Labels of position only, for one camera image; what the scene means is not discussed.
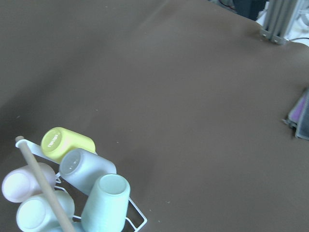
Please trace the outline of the green plastic cup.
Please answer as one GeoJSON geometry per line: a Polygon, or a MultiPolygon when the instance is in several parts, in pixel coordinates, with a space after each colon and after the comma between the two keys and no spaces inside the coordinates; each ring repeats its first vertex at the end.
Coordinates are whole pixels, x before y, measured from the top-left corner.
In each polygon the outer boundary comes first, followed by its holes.
{"type": "Polygon", "coordinates": [[[118,174],[99,177],[81,215],[86,232],[121,232],[125,226],[130,184],[118,174]]]}

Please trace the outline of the pink plastic cup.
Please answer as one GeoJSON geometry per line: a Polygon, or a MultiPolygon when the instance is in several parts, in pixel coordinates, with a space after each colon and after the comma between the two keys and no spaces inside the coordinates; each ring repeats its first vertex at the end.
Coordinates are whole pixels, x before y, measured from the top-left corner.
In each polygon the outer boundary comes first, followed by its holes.
{"type": "Polygon", "coordinates": [[[9,172],[2,182],[1,190],[4,197],[13,203],[22,203],[31,196],[42,193],[29,165],[9,172]]]}

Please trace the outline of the grey plastic cup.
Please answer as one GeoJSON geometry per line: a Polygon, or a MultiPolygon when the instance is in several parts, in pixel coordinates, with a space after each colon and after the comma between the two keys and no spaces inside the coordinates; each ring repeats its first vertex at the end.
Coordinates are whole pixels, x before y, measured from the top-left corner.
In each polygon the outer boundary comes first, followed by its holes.
{"type": "Polygon", "coordinates": [[[116,174],[116,166],[109,160],[82,148],[68,152],[59,165],[60,176],[85,195],[89,195],[95,181],[102,175],[116,174]]]}

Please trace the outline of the yellow plastic cup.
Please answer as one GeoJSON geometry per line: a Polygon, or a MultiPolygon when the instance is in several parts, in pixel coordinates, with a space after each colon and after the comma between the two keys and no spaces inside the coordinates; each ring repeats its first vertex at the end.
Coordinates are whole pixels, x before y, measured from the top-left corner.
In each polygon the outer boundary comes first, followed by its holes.
{"type": "Polygon", "coordinates": [[[50,129],[41,141],[43,154],[56,163],[61,163],[64,156],[76,148],[96,152],[95,143],[91,138],[63,127],[50,129]]]}

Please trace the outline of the cream plastic cup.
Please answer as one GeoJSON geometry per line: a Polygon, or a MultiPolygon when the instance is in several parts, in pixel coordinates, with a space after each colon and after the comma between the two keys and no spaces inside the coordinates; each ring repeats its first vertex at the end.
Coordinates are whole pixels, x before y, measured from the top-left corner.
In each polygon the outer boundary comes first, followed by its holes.
{"type": "MultiPolygon", "coordinates": [[[[62,190],[55,190],[54,193],[68,218],[72,219],[75,211],[72,197],[62,190]]],[[[60,226],[44,194],[34,195],[21,203],[16,222],[24,232],[45,232],[60,226]]]]}

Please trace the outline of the grey folded cloth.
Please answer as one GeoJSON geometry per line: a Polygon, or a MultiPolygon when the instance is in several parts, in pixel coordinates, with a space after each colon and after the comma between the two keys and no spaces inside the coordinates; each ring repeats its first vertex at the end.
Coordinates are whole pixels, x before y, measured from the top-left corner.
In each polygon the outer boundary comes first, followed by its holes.
{"type": "Polygon", "coordinates": [[[290,128],[295,129],[295,137],[309,140],[309,88],[305,88],[300,98],[283,119],[290,128]]]}

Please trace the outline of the aluminium frame post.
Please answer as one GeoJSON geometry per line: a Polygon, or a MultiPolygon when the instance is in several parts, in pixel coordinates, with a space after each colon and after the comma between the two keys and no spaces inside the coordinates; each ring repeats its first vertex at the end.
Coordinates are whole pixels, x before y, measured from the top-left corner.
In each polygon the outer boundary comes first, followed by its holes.
{"type": "Polygon", "coordinates": [[[260,35],[274,44],[286,44],[287,36],[304,2],[304,0],[270,0],[260,35]]]}

